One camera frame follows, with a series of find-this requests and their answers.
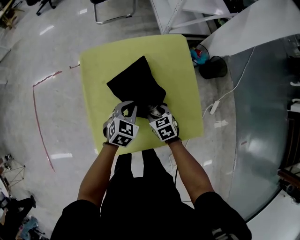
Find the white cube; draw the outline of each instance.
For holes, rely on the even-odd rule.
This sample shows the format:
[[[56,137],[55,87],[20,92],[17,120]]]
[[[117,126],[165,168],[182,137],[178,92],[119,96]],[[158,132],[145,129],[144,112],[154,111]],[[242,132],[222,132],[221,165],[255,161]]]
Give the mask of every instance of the white cube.
[[[177,136],[177,123],[171,114],[164,114],[162,118],[151,122],[150,126],[162,142]]]
[[[108,142],[121,147],[127,147],[135,139],[139,126],[114,118],[107,125]]]

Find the person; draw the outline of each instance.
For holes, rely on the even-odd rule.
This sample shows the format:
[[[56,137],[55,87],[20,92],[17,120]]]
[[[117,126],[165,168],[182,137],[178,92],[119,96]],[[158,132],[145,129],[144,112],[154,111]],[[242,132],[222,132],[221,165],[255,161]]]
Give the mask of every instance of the person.
[[[173,177],[153,149],[142,151],[143,177],[133,177],[131,154],[125,154],[118,156],[110,179],[118,146],[105,142],[80,185],[77,201],[63,210],[51,239],[252,239],[243,218],[215,193],[181,140],[166,142],[195,209],[181,202]]]
[[[18,234],[23,219],[32,208],[36,208],[36,201],[33,195],[23,200],[11,199],[4,209],[0,224],[0,237],[3,240],[14,240]]]

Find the white cable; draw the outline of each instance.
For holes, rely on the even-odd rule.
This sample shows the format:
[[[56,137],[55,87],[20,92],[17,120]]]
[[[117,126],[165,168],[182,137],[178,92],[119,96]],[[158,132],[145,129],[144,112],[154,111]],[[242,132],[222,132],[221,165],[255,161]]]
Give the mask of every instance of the white cable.
[[[188,141],[187,141],[187,144],[184,146],[185,148],[187,148],[187,145],[188,145],[188,142],[189,142],[189,140],[191,140],[191,139],[188,139]],[[176,167],[177,167],[177,165],[173,165],[172,164],[172,162],[171,162],[171,156],[172,156],[173,154],[171,153],[170,154],[170,156],[169,156],[169,161],[170,161],[170,166],[169,167],[171,167],[171,170],[170,170],[170,174],[172,175],[172,173],[175,171],[175,169],[176,169]]]
[[[242,75],[240,76],[240,79],[239,79],[239,81],[238,81],[238,84],[237,84],[231,91],[229,91],[228,93],[225,93],[225,94],[224,94],[219,100],[217,100],[217,101],[220,101],[223,97],[225,97],[227,94],[233,92],[233,91],[238,87],[240,81],[241,81],[242,78],[243,78],[243,75],[244,75],[245,70],[246,70],[246,68],[247,68],[247,66],[248,66],[248,63],[250,62],[250,59],[251,59],[251,57],[252,57],[252,55],[253,55],[253,52],[254,52],[254,49],[255,49],[255,48],[256,48],[256,46],[252,49],[252,52],[251,52],[251,54],[250,54],[250,56],[249,56],[249,59],[248,59],[246,65],[245,65],[245,67],[244,67],[243,72],[242,72]],[[212,107],[212,106],[213,106],[213,104],[209,105],[209,106],[205,109],[205,111],[204,111],[204,113],[203,113],[203,115],[202,115],[202,118],[204,118],[204,116],[205,116],[207,110],[208,110],[210,107]],[[170,166],[169,166],[169,167],[171,167],[171,171],[169,172],[170,174],[172,174],[172,173],[174,172],[174,169],[176,168],[176,165],[173,165],[173,164],[172,164],[172,161],[171,161],[171,156],[172,156],[172,155],[173,155],[173,154],[170,154],[170,156],[169,156],[169,161],[170,161]]]
[[[213,104],[209,105],[209,106],[205,109],[204,114],[202,115],[202,118],[204,118],[204,116],[205,116],[207,110],[208,110],[210,107],[212,107],[212,106],[213,106]]]
[[[223,97],[225,97],[227,94],[233,92],[233,91],[238,87],[240,81],[241,81],[242,78],[243,78],[243,75],[244,75],[245,70],[246,70],[246,68],[247,68],[247,66],[248,66],[248,63],[250,62],[250,59],[251,59],[251,57],[252,57],[252,55],[253,55],[254,49],[255,49],[255,47],[252,49],[252,52],[251,52],[251,54],[250,54],[250,57],[249,57],[249,59],[248,59],[246,65],[245,65],[245,67],[244,67],[244,70],[243,70],[243,72],[242,72],[242,75],[240,76],[240,79],[239,79],[239,81],[238,81],[238,84],[237,84],[231,91],[229,91],[228,93],[225,93],[218,101],[220,101],[220,100],[221,100]]]
[[[246,68],[247,68],[247,66],[248,66],[248,63],[250,62],[250,59],[251,59],[251,57],[252,57],[252,55],[253,55],[253,52],[254,52],[254,49],[255,49],[255,48],[256,48],[256,46],[252,49],[252,52],[251,52],[251,54],[250,54],[250,56],[249,56],[249,59],[248,59],[246,65],[245,65],[245,67],[244,67],[243,72],[242,72],[242,75],[240,76],[240,79],[239,79],[239,81],[238,81],[238,84],[237,84],[231,91],[229,91],[228,93],[225,93],[225,94],[224,94],[220,99],[218,99],[217,101],[220,101],[223,97],[225,97],[227,94],[233,92],[233,91],[238,87],[240,81],[241,81],[242,78],[243,78],[243,75],[244,75],[245,70],[246,70]],[[204,112],[202,118],[204,117],[204,115],[206,114],[207,110],[208,110],[211,106],[213,106],[213,104],[209,105],[209,106],[206,108],[206,110],[205,110],[205,112]]]

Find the blue object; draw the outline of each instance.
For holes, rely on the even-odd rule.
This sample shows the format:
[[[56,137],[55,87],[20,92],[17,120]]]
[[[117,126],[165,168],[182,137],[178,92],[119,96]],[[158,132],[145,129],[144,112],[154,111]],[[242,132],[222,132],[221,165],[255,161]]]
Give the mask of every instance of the blue object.
[[[24,240],[30,240],[30,234],[28,233],[30,229],[38,227],[38,220],[35,217],[31,217],[30,220],[24,224],[24,228],[21,232],[20,237],[23,238]]]
[[[190,52],[193,62],[199,65],[204,64],[209,59],[208,55],[204,51],[201,51],[200,56],[198,56],[197,52],[194,49],[191,49]]]

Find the table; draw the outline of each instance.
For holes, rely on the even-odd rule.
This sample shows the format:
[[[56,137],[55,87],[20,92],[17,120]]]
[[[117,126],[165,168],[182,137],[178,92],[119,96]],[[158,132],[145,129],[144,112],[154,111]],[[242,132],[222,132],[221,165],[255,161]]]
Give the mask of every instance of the table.
[[[164,102],[179,123],[180,138],[203,135],[199,90],[185,37],[177,34],[136,37],[93,47],[80,56],[83,93],[98,152],[106,141],[103,123],[120,103],[106,83],[142,56],[146,57],[156,82],[166,91]],[[140,127],[135,140],[127,148],[119,148],[117,154],[165,145],[152,132],[148,119],[138,117],[135,124]]]

